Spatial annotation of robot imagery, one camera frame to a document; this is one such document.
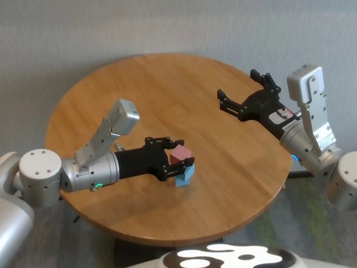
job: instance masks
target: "round wooden table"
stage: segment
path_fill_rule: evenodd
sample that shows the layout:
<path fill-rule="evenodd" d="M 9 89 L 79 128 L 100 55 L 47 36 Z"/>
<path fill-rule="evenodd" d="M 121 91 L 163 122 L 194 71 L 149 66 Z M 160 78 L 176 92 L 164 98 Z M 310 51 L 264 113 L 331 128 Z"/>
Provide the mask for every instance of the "round wooden table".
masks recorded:
<path fill-rule="evenodd" d="M 73 157 L 124 98 L 134 102 L 140 121 L 118 142 L 132 149 L 147 136 L 183 139 L 196 171 L 180 188 L 173 178 L 143 175 L 62 197 L 92 224 L 144 245 L 193 245 L 245 226 L 277 195 L 292 160 L 258 122 L 221 111 L 218 89 L 242 102 L 261 86 L 230 65 L 187 54 L 127 58 L 79 81 L 52 114 L 47 149 Z"/>

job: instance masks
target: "toy block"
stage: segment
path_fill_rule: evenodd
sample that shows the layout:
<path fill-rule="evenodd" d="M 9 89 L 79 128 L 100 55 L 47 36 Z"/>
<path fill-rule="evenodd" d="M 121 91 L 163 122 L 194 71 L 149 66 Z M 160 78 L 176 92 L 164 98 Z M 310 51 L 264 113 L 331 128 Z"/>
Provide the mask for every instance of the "toy block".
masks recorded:
<path fill-rule="evenodd" d="M 195 165 L 188 166 L 185 173 L 175 176 L 175 186 L 185 186 L 190 184 L 190 179 L 195 172 Z"/>
<path fill-rule="evenodd" d="M 182 145 L 177 145 L 170 153 L 170 163 L 176 164 L 177 162 L 184 161 L 186 158 L 190 157 L 192 157 L 192 153 L 189 149 Z"/>
<path fill-rule="evenodd" d="M 190 179 L 191 178 L 188 178 L 186 181 L 178 178 L 177 176 L 175 176 L 175 186 L 176 187 L 181 187 L 181 186 L 186 186 L 186 185 L 189 185 L 190 184 Z"/>

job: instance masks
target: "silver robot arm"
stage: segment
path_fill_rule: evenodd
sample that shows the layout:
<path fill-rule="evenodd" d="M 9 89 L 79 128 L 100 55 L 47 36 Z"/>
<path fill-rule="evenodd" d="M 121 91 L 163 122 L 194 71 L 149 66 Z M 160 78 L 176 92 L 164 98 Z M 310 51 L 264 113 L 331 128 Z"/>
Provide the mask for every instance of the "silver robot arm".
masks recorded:
<path fill-rule="evenodd" d="M 345 154 L 336 144 L 328 122 L 322 69 L 304 65 L 287 78 L 290 98 L 300 112 L 293 114 L 279 102 L 281 91 L 270 74 L 256 70 L 250 77 L 263 86 L 242 104 L 218 90 L 220 109 L 240 121 L 256 120 L 280 140 L 281 145 L 308 171 L 328 178 L 327 196 L 340 209 L 357 209 L 357 152 Z"/>
<path fill-rule="evenodd" d="M 48 207 L 66 192 L 116 183 L 119 164 L 110 146 L 127 135 L 139 120 L 132 102 L 120 99 L 96 134 L 72 159 L 60 159 L 50 150 L 24 155 L 8 153 L 0 158 L 0 267 L 6 267 L 33 227 L 32 207 Z M 14 194 L 20 191 L 22 199 Z"/>
<path fill-rule="evenodd" d="M 121 135 L 127 135 L 139 120 L 132 102 L 119 99 L 107 118 L 73 158 L 61 159 L 55 152 L 36 149 L 24 155 L 13 152 L 0 158 L 0 268 L 5 267 L 33 226 L 32 207 L 48 207 L 60 197 L 60 189 L 95 191 L 119 179 L 152 174 L 158 180 L 183 174 L 195 159 L 170 164 L 165 149 L 184 145 L 169 137 L 144 139 L 141 148 L 108 151 Z M 15 197 L 21 192 L 21 199 Z"/>

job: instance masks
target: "carpet floor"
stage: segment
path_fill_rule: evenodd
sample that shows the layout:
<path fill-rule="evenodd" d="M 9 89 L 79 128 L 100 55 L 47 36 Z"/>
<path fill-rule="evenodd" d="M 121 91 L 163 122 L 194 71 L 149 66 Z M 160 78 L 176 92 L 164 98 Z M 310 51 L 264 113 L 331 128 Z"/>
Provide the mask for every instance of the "carpet floor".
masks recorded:
<path fill-rule="evenodd" d="M 224 241 L 276 246 L 357 267 L 357 212 L 336 210 L 325 186 L 319 178 L 287 181 L 263 214 Z M 115 239 L 82 218 L 73 223 L 76 213 L 65 202 L 35 212 L 35 227 L 10 267 L 115 267 Z"/>

